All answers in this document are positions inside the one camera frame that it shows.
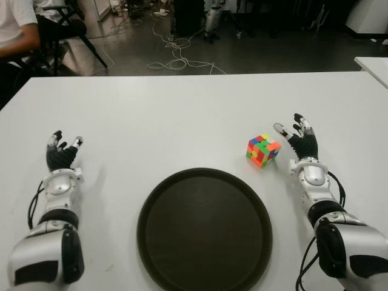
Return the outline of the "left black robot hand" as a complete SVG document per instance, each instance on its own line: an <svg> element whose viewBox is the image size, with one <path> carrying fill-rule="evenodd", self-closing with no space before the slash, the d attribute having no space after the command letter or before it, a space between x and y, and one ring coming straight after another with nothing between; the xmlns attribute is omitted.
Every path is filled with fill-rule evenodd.
<svg viewBox="0 0 388 291"><path fill-rule="evenodd" d="M70 145L67 145L66 142L58 144L61 139L62 131L60 130L53 133L48 139L46 145L46 163L50 172L60 169L70 169L80 146L84 142L83 137L77 136Z"/></svg>

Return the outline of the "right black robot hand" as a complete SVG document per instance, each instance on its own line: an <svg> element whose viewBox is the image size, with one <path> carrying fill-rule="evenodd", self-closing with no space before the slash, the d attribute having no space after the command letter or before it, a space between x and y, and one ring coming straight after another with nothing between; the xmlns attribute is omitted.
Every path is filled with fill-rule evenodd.
<svg viewBox="0 0 388 291"><path fill-rule="evenodd" d="M278 122L274 123L273 128L290 144L299 160L318 159L318 143L310 122L298 113L294 114L294 121L293 128L297 133L292 133Z"/></svg>

